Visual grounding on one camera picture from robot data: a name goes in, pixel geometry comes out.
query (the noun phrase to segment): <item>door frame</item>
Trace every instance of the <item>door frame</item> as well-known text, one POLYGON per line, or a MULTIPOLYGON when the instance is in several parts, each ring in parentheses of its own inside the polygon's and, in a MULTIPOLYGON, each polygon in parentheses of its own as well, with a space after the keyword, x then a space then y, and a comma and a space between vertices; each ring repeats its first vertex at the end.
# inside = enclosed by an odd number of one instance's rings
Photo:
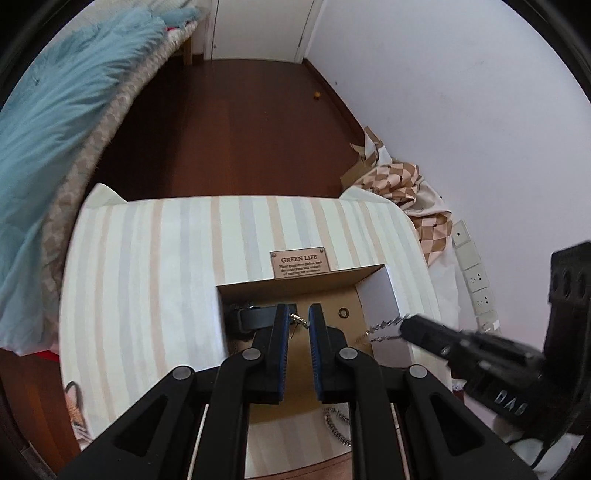
MULTIPOLYGON (((217 11, 220 1, 222 0, 212 1, 212 10, 209 13, 209 18, 207 19, 207 30, 205 33, 205 43, 203 47, 204 60, 211 60, 213 58, 217 11)), ((325 2, 328 2, 328 0, 313 0, 312 5, 310 6, 308 18, 306 19, 304 30, 302 30, 301 33, 300 44, 298 45, 295 58, 293 60, 295 63, 301 63, 301 61, 304 59, 304 54, 308 48, 308 45, 310 44, 310 40, 312 39, 314 31, 316 30, 316 24, 320 15, 320 11, 322 10, 322 6, 325 2)))

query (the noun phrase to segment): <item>wall outlet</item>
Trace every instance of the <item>wall outlet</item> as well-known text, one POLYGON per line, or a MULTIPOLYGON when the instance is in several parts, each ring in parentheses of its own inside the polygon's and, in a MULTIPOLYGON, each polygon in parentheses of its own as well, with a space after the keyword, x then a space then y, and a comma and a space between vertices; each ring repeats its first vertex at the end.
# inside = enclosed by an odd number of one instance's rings
POLYGON ((482 262, 478 250, 476 250, 476 245, 472 240, 456 249, 456 257, 462 271, 468 270, 468 268, 482 262))
POLYGON ((496 311, 491 310, 483 313, 476 318, 478 323, 478 330, 485 333, 494 333, 498 335, 501 332, 501 325, 499 324, 499 316, 496 311))
POLYGON ((495 298, 492 295, 492 290, 490 287, 475 291, 471 294, 471 296, 472 305, 474 305, 474 313, 476 313, 476 316, 480 316, 483 313, 495 309, 495 298))
POLYGON ((486 271, 484 270, 484 265, 481 263, 468 268, 468 270, 464 272, 464 278, 466 279, 468 290, 471 292, 482 290, 490 285, 488 283, 486 271))
POLYGON ((470 237, 470 234, 468 233, 464 220, 454 223, 452 226, 453 246, 457 248, 470 240, 472 240, 472 237, 470 237))

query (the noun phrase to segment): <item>baseboard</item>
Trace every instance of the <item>baseboard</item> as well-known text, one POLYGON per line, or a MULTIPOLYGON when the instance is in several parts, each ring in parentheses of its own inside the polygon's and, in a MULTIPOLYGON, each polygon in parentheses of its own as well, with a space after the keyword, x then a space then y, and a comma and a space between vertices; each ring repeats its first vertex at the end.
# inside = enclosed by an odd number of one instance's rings
POLYGON ((332 85, 326 81, 322 74, 312 65, 310 60, 304 59, 302 61, 304 65, 316 79, 316 81, 322 85, 330 100, 333 102, 336 109, 339 111, 343 120, 347 123, 353 134, 353 143, 356 145, 365 145, 365 134, 363 133, 363 127, 359 124, 357 119, 351 113, 351 110, 345 105, 344 101, 341 100, 340 96, 332 88, 332 85))

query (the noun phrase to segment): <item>blue blanket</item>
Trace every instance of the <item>blue blanket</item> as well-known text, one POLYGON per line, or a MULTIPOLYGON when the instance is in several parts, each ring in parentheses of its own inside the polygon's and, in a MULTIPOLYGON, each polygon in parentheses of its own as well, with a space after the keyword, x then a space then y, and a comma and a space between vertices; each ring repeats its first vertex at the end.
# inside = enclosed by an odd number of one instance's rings
MULTIPOLYGON (((196 11, 183 15, 192 20, 196 11)), ((49 346, 43 219, 118 85, 165 31, 145 8, 76 31, 36 58, 0 111, 0 348, 23 355, 49 346)))

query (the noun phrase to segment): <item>white door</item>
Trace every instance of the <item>white door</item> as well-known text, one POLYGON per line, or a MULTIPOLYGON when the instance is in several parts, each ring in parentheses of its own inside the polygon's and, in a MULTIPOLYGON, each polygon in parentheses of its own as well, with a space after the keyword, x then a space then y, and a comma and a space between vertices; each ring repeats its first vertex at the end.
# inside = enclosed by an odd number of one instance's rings
POLYGON ((219 0, 212 59, 295 61, 313 2, 219 0))

